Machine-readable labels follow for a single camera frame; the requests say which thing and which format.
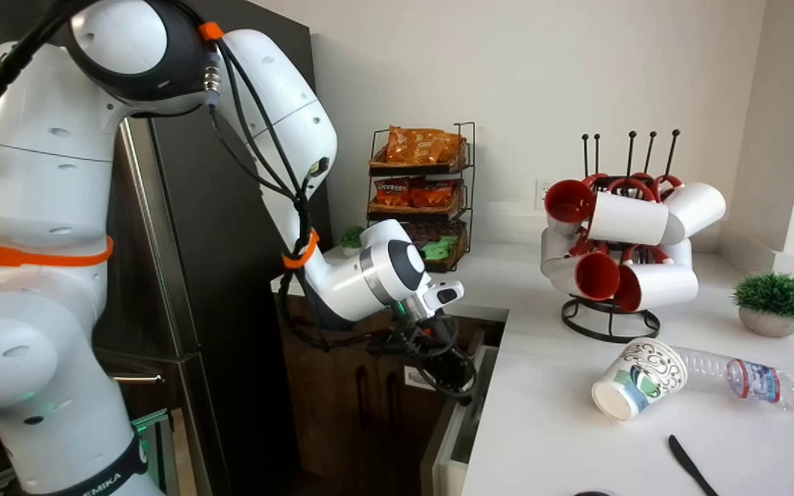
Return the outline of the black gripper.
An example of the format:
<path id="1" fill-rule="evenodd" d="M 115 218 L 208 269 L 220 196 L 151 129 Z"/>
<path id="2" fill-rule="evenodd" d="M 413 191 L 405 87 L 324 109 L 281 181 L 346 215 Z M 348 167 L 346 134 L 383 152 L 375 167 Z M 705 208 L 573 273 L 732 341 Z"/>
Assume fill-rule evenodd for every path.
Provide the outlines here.
<path id="1" fill-rule="evenodd" d="M 373 339 L 375 356 L 395 356 L 432 374 L 445 396 L 467 403 L 475 396 L 478 368 L 455 350 L 455 331 L 445 315 L 412 319 L 401 315 L 390 331 Z"/>

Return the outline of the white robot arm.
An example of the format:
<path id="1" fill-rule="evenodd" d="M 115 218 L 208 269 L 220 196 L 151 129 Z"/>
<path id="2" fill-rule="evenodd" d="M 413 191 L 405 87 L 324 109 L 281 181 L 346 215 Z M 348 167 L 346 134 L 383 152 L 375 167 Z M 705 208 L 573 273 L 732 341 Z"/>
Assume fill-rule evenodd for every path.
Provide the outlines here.
<path id="1" fill-rule="evenodd" d="M 165 496 L 91 327 L 114 255 L 120 127 L 193 109 L 255 156 L 281 264 L 328 319 L 391 310 L 397 350 L 437 392 L 467 400 L 478 386 L 445 321 L 464 286 L 437 284 L 397 221 L 364 228 L 350 259 L 319 251 L 306 200 L 336 131 L 271 36 L 227 31 L 184 0 L 59 0 L 0 44 L 0 444 L 26 496 Z"/>

